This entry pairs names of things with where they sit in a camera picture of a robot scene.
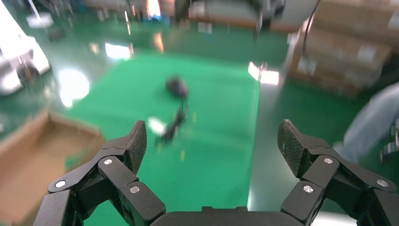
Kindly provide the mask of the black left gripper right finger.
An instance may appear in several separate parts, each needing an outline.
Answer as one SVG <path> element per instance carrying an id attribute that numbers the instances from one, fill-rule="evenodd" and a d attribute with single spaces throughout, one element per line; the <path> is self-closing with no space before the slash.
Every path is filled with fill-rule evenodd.
<path id="1" fill-rule="evenodd" d="M 326 199 L 337 203 L 359 226 L 396 226 L 399 195 L 390 180 L 342 158 L 325 140 L 301 133 L 283 120 L 278 148 L 299 179 L 281 211 L 304 226 L 313 223 Z"/>

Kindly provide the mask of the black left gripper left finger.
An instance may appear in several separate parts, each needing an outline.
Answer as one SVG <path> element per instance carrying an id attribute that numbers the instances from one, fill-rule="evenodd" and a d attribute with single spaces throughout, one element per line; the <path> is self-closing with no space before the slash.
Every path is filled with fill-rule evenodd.
<path id="1" fill-rule="evenodd" d="M 137 121 L 127 135 L 107 141 L 92 160 L 50 183 L 34 225 L 81 226 L 105 201 L 128 225 L 151 225 L 166 206 L 137 176 L 146 148 L 146 125 Z"/>

